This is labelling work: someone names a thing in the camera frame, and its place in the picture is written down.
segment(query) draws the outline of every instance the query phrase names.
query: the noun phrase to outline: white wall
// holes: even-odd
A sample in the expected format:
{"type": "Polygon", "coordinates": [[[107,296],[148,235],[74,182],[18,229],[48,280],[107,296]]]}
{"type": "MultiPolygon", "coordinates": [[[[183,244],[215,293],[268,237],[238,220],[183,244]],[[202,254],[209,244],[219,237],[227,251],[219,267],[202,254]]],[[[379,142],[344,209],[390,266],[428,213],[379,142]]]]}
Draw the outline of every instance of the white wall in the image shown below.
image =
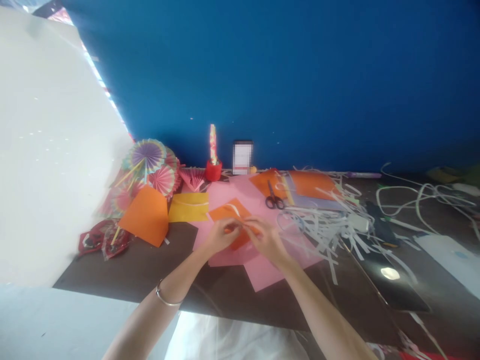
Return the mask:
{"type": "Polygon", "coordinates": [[[0,7],[0,283],[52,286],[132,145],[77,29],[0,7]]]}

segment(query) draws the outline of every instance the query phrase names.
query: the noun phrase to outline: person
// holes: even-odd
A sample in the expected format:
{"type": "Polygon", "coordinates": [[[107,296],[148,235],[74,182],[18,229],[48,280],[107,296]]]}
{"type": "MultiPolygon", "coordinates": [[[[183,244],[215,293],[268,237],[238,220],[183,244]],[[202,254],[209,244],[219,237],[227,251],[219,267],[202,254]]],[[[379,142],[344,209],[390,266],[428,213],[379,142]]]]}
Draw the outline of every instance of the person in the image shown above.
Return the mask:
{"type": "Polygon", "coordinates": [[[206,241],[160,281],[133,311],[114,338],[104,360],[146,359],[177,313],[208,259],[248,233],[253,245],[284,275],[310,330],[327,360],[374,360],[374,353],[285,249],[278,230],[257,216],[214,223],[206,241]]]}

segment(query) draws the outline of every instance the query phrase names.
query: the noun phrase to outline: orange paper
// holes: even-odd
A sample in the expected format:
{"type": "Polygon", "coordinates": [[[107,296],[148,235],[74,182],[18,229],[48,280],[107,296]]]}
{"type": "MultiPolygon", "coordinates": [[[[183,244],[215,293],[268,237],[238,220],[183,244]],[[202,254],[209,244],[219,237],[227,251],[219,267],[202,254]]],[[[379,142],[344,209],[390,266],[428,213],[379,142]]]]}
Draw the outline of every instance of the orange paper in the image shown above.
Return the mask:
{"type": "Polygon", "coordinates": [[[158,248],[169,231],[167,199],[153,187],[144,186],[118,226],[158,248]]]}
{"type": "MultiPolygon", "coordinates": [[[[242,205],[242,203],[237,198],[234,198],[229,202],[227,202],[226,204],[220,207],[217,207],[215,210],[210,211],[208,214],[210,215],[211,219],[214,222],[221,219],[225,219],[225,218],[234,218],[243,222],[244,218],[247,218],[251,215],[250,212],[242,205]],[[238,216],[237,213],[235,212],[235,209],[228,204],[235,206],[240,216],[238,216]]],[[[254,228],[252,228],[252,231],[257,235],[259,233],[254,228]]],[[[230,249],[237,250],[241,248],[243,245],[245,245],[246,243],[248,243],[249,241],[250,241],[249,235],[247,234],[245,229],[241,229],[240,235],[238,235],[236,240],[230,245],[230,249]]]]}
{"type": "Polygon", "coordinates": [[[335,201],[332,196],[315,189],[319,188],[327,193],[333,191],[335,195],[341,197],[335,183],[328,175],[310,171],[289,171],[288,173],[295,184],[296,193],[300,196],[335,201]]]}
{"type": "Polygon", "coordinates": [[[284,189],[285,187],[280,181],[280,174],[278,173],[278,170],[275,168],[271,168],[270,170],[261,172],[256,176],[252,176],[251,178],[249,178],[249,180],[252,182],[253,185],[255,185],[258,190],[260,190],[264,197],[270,196],[268,182],[269,180],[273,193],[276,196],[278,196],[280,199],[285,199],[287,197],[287,193],[285,192],[285,190],[279,190],[284,189]]]}

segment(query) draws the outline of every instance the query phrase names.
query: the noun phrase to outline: blue wall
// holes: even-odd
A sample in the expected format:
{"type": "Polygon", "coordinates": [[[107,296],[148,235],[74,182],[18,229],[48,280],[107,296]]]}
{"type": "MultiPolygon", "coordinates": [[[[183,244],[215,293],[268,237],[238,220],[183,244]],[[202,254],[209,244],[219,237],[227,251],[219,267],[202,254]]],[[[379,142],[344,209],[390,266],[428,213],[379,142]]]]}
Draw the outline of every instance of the blue wall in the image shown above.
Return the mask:
{"type": "Polygon", "coordinates": [[[224,167],[235,139],[261,168],[480,160],[476,1],[63,2],[134,138],[189,165],[210,123],[224,167]]]}

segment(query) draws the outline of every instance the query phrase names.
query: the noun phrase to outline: hand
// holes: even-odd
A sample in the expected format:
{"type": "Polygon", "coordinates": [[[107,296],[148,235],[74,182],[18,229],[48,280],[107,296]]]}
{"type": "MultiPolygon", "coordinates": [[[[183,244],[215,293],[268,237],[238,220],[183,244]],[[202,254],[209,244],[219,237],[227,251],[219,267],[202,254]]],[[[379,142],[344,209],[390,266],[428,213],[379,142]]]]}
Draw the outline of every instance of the hand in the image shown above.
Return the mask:
{"type": "Polygon", "coordinates": [[[278,230],[274,226],[258,216],[246,217],[245,225],[246,226],[243,227],[253,245],[263,256],[270,260],[273,265],[281,268],[293,261],[293,258],[285,249],[282,239],[280,239],[278,230]],[[261,236],[257,237],[249,227],[257,229],[261,236]]]}
{"type": "Polygon", "coordinates": [[[242,230],[242,223],[233,217],[215,221],[204,246],[211,255],[222,251],[235,241],[242,230]]]}

